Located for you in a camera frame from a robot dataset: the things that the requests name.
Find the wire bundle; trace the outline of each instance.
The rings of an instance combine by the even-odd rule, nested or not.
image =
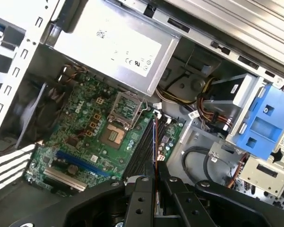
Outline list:
[[[240,162],[239,162],[239,164],[238,164],[238,166],[237,166],[237,168],[235,170],[234,176],[233,176],[233,178],[230,180],[230,182],[227,185],[228,188],[232,188],[232,186],[235,184],[235,180],[236,180],[237,176],[240,174],[241,167],[242,167],[246,157],[247,157],[247,153],[244,154],[241,157]]]
[[[76,75],[78,75],[79,73],[87,73],[87,68],[85,68],[84,66],[78,66],[78,65],[69,65],[69,64],[65,64],[64,68],[71,68],[74,69],[75,72],[73,74],[71,74],[71,76],[69,77],[69,79],[67,79],[65,82],[68,83],[70,82],[72,79],[74,79],[76,77]]]
[[[167,91],[166,89],[161,88],[160,86],[157,87],[155,92],[159,96],[160,99],[162,99],[163,101],[165,101],[167,103],[173,103],[173,104],[181,105],[186,110],[188,110],[189,112],[194,111],[194,108],[191,105],[194,104],[195,101],[190,101],[190,100],[178,98],[176,95]]]
[[[202,103],[204,101],[204,98],[202,97],[203,94],[205,94],[208,91],[208,88],[210,86],[210,84],[212,83],[212,81],[214,80],[214,78],[211,78],[204,86],[202,93],[199,95],[199,98],[197,99],[197,109],[199,112],[200,117],[205,120],[206,122],[212,122],[213,118],[214,118],[214,112],[212,111],[207,111],[204,109]],[[217,121],[222,122],[224,124],[226,124],[229,128],[232,126],[232,123],[229,122],[229,120],[222,116],[222,115],[218,115],[216,118]]]

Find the cable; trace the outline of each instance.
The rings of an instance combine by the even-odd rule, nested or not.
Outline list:
[[[213,181],[213,179],[211,178],[211,176],[209,175],[209,172],[208,172],[209,159],[210,159],[210,156],[206,155],[206,157],[203,161],[203,170],[204,170],[204,173],[205,173],[205,176],[207,177],[207,179],[210,180],[210,181]]]
[[[214,182],[214,180],[211,178],[211,176],[210,176],[210,174],[209,174],[209,172],[208,172],[208,163],[209,163],[209,159],[210,159],[210,158],[211,158],[210,155],[206,155],[206,157],[205,157],[205,159],[204,159],[204,162],[203,162],[203,170],[204,170],[204,173],[205,173],[205,176],[207,177],[207,179]],[[227,162],[225,162],[224,160],[222,160],[222,159],[220,159],[220,158],[218,158],[218,157],[214,157],[214,158],[216,158],[216,159],[219,160],[220,162],[225,163],[225,164],[230,168],[230,173],[231,173],[232,168],[229,166],[229,164],[228,164]]]
[[[214,78],[211,78],[204,86],[203,90],[202,90],[202,93],[201,94],[205,94],[207,91],[208,91],[208,88],[210,86],[210,84],[213,82]],[[198,109],[198,112],[199,112],[199,115],[200,117],[207,121],[207,122],[211,122],[213,117],[214,117],[214,112],[212,111],[206,111],[204,110],[203,108],[203,105],[202,105],[202,102],[203,102],[204,98],[203,97],[199,97],[197,99],[197,109]],[[216,118],[217,121],[220,121],[224,124],[226,124],[229,128],[232,126],[232,123],[229,122],[229,120],[227,118],[225,118],[224,116],[222,115],[218,115],[218,117]]]
[[[187,165],[186,165],[186,159],[187,159],[188,154],[193,153],[193,152],[203,154],[203,155],[207,155],[209,153],[209,149],[202,148],[202,147],[191,147],[191,148],[187,149],[182,156],[181,165],[184,169],[184,172],[186,173],[186,175],[189,177],[189,179],[193,183],[196,183],[198,180],[190,174],[190,172],[187,168]]]
[[[194,108],[189,105],[191,103],[190,101],[184,100],[185,102],[183,102],[182,99],[177,98],[174,94],[172,94],[170,92],[165,93],[163,91],[163,89],[161,87],[159,87],[159,86],[157,87],[155,92],[157,93],[159,98],[161,98],[161,100],[163,100],[165,102],[181,105],[185,109],[187,109],[189,112],[194,111]]]
[[[237,176],[240,174],[240,170],[241,170],[241,166],[243,165],[243,161],[245,160],[246,157],[247,157],[247,153],[244,154],[242,156],[242,158],[240,159],[240,162],[239,162],[239,164],[238,164],[238,166],[235,170],[234,176],[227,185],[228,188],[231,188],[233,186],[233,184],[235,183]]]
[[[179,77],[175,78],[173,81],[171,81],[166,87],[165,87],[165,91],[167,91],[173,84],[175,84],[176,82],[178,82],[180,79],[182,79],[185,76],[189,76],[189,74],[187,74],[186,72],[184,72],[183,74],[181,74]]]

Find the black plastic bracket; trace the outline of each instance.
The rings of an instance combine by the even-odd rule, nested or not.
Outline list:
[[[125,186],[123,182],[109,180],[86,189],[74,197],[65,198],[36,214],[13,223],[10,227],[25,226],[25,224],[28,227],[65,227],[69,216],[85,205],[101,201],[114,194],[124,193],[124,191]]]
[[[131,195],[125,227],[153,227],[155,205],[155,181],[146,176],[136,180],[135,190]]]

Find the metal panel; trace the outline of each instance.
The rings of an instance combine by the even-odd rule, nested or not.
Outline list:
[[[141,2],[140,0],[119,0],[124,6],[131,8],[132,10],[138,12],[139,14],[144,14],[147,4]],[[166,14],[163,11],[156,10],[154,15],[152,16],[152,20],[157,24],[165,27],[168,30],[173,30],[179,33],[181,36],[186,37],[187,39],[199,44],[209,51],[223,57],[224,59],[235,63],[236,65],[242,67],[246,71],[260,76],[264,81],[273,83],[273,86],[276,88],[281,88],[284,85],[284,78],[278,75],[276,72],[271,71],[267,67],[261,65],[260,62],[255,62],[250,60],[244,53],[244,50],[237,51],[231,47],[229,47],[226,43],[223,43],[220,40],[215,39],[214,37],[205,34],[196,28],[188,25],[187,23],[183,23],[174,17],[175,20],[178,20],[180,26],[184,25],[189,30],[184,31],[178,26],[175,26],[169,22],[170,19],[173,19],[170,15]],[[230,52],[224,53],[221,49],[226,48]]]
[[[29,11],[34,12],[34,20],[30,20],[31,27],[27,29],[25,37],[9,68],[9,79],[4,81],[0,89],[0,126],[23,79],[27,67],[33,58],[41,36],[52,17],[57,3],[58,0],[51,0],[49,2],[39,0],[34,3],[33,7],[29,8]],[[13,12],[13,15],[17,15],[17,13],[19,16],[23,16],[21,11]]]
[[[284,0],[165,0],[284,65]]]
[[[178,41],[175,34],[94,0],[86,3],[73,32],[62,31],[53,48],[151,96]]]

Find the yellow wire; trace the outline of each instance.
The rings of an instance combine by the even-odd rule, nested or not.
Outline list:
[[[175,98],[175,99],[177,99],[177,100],[179,100],[179,101],[181,101],[181,102],[183,102],[183,103],[192,103],[193,101],[189,101],[189,100],[185,100],[185,99],[181,99],[181,98],[178,98],[177,96],[174,96],[174,95],[172,95],[172,94],[170,94],[170,93],[168,93],[168,92],[165,92],[165,91],[163,91],[165,94],[167,94],[168,96],[170,96],[170,97],[172,97],[172,98]]]

